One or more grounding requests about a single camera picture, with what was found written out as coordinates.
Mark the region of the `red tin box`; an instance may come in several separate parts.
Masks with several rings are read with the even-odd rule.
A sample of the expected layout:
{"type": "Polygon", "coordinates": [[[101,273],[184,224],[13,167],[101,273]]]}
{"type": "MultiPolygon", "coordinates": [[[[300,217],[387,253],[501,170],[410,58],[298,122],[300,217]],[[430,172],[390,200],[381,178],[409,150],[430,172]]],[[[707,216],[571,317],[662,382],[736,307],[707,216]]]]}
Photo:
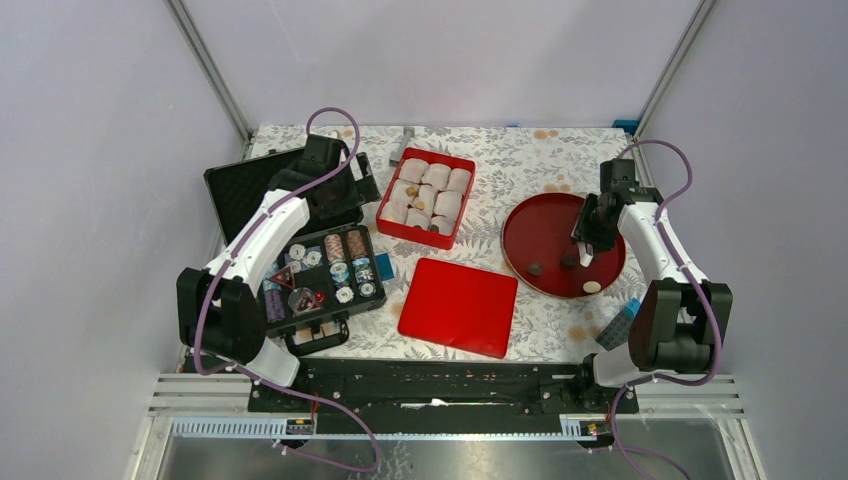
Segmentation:
{"type": "Polygon", "coordinates": [[[378,231],[397,239],[442,250],[451,249],[458,236],[475,175],[476,164],[471,160],[406,148],[378,208],[378,231]],[[406,194],[408,187],[417,188],[417,195],[409,197],[406,194]],[[463,195],[463,205],[456,220],[433,213],[436,197],[443,191],[456,191],[463,195]],[[416,201],[423,202],[425,208],[416,209],[416,201]]]}

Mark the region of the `black poker chip case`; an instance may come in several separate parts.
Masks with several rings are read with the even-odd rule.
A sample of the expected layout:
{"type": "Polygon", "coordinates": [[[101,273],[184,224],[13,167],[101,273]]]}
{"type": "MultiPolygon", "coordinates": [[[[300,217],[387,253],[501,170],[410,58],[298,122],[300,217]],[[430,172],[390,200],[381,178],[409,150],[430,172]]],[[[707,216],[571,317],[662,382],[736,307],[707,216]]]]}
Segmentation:
{"type": "MultiPolygon", "coordinates": [[[[211,168],[206,182],[226,241],[235,240],[271,187],[295,189],[334,168],[329,161],[305,160],[302,149],[211,168]]],[[[386,301],[363,206],[382,195],[366,153],[351,170],[306,194],[306,225],[278,250],[259,290],[259,308],[268,335],[280,338],[296,356],[345,343],[351,316],[381,308],[386,301]]]]}

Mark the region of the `grey metal bracket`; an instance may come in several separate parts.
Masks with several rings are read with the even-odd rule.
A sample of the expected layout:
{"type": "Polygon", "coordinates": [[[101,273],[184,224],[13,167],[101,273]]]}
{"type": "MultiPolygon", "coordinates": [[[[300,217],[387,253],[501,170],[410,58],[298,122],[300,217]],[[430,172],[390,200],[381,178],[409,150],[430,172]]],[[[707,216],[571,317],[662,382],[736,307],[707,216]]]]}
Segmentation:
{"type": "Polygon", "coordinates": [[[415,128],[412,126],[404,126],[402,136],[398,142],[397,148],[389,155],[389,166],[397,167],[401,161],[402,155],[408,147],[411,139],[415,136],[415,128]]]}

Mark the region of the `red tin lid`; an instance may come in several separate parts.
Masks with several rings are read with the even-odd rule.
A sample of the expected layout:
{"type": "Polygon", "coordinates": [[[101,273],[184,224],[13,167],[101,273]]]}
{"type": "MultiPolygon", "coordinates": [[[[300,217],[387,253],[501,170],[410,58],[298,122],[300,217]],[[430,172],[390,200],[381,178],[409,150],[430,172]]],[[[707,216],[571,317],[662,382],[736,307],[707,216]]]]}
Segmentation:
{"type": "Polygon", "coordinates": [[[421,258],[398,322],[406,337],[494,359],[506,357],[518,280],[421,258]]]}

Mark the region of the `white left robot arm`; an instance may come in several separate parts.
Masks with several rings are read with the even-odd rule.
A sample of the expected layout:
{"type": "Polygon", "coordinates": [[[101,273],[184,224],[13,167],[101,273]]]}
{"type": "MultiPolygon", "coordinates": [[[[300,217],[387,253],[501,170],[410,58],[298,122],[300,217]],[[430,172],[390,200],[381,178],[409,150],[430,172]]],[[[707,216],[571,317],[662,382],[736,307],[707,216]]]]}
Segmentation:
{"type": "Polygon", "coordinates": [[[210,362],[268,381],[288,411],[309,401],[303,356],[345,343],[349,319],[387,295],[363,207],[381,199],[368,159],[340,139],[311,134],[302,147],[204,175],[226,240],[176,283],[181,342],[210,362]]]}

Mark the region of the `grey lego baseplate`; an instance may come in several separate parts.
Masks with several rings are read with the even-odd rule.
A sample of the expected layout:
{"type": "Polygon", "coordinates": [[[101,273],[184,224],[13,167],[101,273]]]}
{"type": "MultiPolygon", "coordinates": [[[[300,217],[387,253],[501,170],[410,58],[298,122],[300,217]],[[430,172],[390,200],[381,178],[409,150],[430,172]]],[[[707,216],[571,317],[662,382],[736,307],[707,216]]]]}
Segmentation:
{"type": "Polygon", "coordinates": [[[595,337],[595,342],[606,351],[625,344],[628,341],[633,320],[633,312],[628,308],[622,309],[595,337]]]}

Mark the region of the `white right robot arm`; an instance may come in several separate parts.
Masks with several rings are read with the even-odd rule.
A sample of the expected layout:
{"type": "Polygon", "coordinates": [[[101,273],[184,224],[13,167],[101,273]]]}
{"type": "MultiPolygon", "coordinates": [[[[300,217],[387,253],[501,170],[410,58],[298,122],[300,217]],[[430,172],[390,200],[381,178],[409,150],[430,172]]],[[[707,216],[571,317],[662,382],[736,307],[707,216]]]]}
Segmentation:
{"type": "Polygon", "coordinates": [[[631,247],[647,291],[627,341],[588,359],[591,374],[573,386],[575,402],[597,412],[613,398],[613,387],[654,379],[700,386],[718,372],[733,295],[694,264],[667,215],[668,201],[641,185],[633,160],[600,165],[600,191],[586,197],[571,238],[579,263],[612,249],[618,239],[631,247]]]}

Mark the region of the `white dome chocolate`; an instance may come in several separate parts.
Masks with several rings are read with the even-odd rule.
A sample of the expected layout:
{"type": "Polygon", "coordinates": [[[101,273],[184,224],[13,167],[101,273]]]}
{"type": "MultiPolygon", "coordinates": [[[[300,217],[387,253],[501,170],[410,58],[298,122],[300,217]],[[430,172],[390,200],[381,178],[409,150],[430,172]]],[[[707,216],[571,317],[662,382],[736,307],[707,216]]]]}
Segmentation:
{"type": "Polygon", "coordinates": [[[582,285],[582,290],[586,294],[595,294],[602,289],[602,285],[597,281],[587,281],[582,285]]]}

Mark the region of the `white paper cup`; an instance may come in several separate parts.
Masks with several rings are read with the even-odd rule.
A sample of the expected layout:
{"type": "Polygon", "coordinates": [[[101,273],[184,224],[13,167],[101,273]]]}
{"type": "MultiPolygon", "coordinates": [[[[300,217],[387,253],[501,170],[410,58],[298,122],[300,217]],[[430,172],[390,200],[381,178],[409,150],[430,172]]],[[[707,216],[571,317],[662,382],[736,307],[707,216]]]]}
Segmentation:
{"type": "Polygon", "coordinates": [[[463,195],[456,191],[443,191],[437,197],[433,208],[436,216],[444,216],[450,220],[459,217],[463,205],[463,195]]]}

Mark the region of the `silver tweezers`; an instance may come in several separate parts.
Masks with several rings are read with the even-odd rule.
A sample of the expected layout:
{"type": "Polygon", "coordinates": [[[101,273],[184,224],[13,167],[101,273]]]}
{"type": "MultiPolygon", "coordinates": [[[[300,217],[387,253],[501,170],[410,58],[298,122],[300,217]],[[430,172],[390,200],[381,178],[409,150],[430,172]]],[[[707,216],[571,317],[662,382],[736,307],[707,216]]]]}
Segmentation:
{"type": "Polygon", "coordinates": [[[577,248],[579,264],[584,268],[588,268],[594,259],[594,249],[592,245],[586,242],[578,242],[577,248]]]}

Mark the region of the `dark cylinder chocolate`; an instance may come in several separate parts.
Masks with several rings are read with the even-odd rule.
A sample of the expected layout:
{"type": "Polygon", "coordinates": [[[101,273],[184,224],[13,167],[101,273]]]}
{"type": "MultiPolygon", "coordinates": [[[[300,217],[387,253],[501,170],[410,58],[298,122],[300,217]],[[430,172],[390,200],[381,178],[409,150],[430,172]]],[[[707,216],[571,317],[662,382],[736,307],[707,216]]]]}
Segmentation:
{"type": "Polygon", "coordinates": [[[565,267],[573,267],[578,263],[578,260],[572,255],[564,255],[561,258],[561,264],[565,267]]]}

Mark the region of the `dark red round tray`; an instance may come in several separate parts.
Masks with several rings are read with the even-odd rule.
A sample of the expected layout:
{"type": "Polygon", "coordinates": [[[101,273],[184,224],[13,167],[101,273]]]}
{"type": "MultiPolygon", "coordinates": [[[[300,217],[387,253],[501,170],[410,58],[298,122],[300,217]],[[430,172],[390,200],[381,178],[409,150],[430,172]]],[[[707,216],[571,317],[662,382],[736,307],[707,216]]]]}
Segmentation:
{"type": "Polygon", "coordinates": [[[596,254],[588,268],[579,264],[571,233],[583,203],[582,197],[570,193],[543,193],[522,201],[508,215],[501,233],[506,263],[535,290],[561,299],[586,297],[585,282],[597,281],[604,290],[623,272],[627,257],[623,238],[612,250],[596,254]],[[564,255],[574,256],[578,263],[563,266],[564,255]],[[540,276],[527,272],[532,263],[542,265],[540,276]]]}

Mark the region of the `small light blue lego brick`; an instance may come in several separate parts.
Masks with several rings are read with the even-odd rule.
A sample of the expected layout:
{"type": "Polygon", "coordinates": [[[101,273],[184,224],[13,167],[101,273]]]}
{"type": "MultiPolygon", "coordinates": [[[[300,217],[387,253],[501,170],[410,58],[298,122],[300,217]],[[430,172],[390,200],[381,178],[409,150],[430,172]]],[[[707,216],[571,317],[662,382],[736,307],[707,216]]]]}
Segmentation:
{"type": "Polygon", "coordinates": [[[622,308],[622,312],[627,315],[630,319],[635,319],[638,315],[639,309],[641,307],[641,302],[639,299],[632,298],[627,304],[622,308]]]}

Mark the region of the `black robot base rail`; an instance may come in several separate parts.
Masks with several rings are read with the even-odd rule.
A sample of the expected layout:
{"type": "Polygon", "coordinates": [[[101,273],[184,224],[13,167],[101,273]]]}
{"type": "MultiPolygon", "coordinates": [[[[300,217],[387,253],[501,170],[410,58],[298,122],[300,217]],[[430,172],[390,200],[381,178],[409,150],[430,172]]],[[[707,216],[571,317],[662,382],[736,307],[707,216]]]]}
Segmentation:
{"type": "Polygon", "coordinates": [[[305,358],[294,390],[341,403],[380,435],[561,432],[563,416],[604,421],[613,388],[581,364],[305,358]]]}

